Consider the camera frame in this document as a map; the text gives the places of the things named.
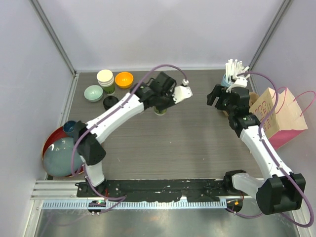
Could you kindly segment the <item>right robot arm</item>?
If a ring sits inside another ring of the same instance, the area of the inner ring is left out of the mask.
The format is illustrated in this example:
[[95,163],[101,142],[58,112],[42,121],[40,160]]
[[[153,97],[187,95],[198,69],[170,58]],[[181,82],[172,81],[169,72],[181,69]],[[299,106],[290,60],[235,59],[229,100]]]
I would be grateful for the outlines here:
[[234,195],[244,192],[256,199],[265,215],[300,209],[306,180],[302,174],[295,174],[275,152],[260,121],[249,111],[249,90],[234,87],[229,90],[215,85],[207,96],[207,104],[228,113],[229,125],[238,138],[248,147],[263,175],[263,180],[250,176],[244,170],[226,172],[223,189]]

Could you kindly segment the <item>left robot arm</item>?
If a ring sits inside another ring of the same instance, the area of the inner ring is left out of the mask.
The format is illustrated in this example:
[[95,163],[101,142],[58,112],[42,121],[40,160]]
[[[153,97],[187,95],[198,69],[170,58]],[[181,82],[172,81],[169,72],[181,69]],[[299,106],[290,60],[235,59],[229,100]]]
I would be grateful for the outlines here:
[[102,143],[126,121],[156,107],[165,110],[174,106],[178,99],[175,79],[160,72],[154,79],[142,79],[126,95],[97,118],[86,123],[78,121],[74,127],[74,153],[80,155],[88,180],[88,191],[100,197],[105,191],[102,160],[106,156]]

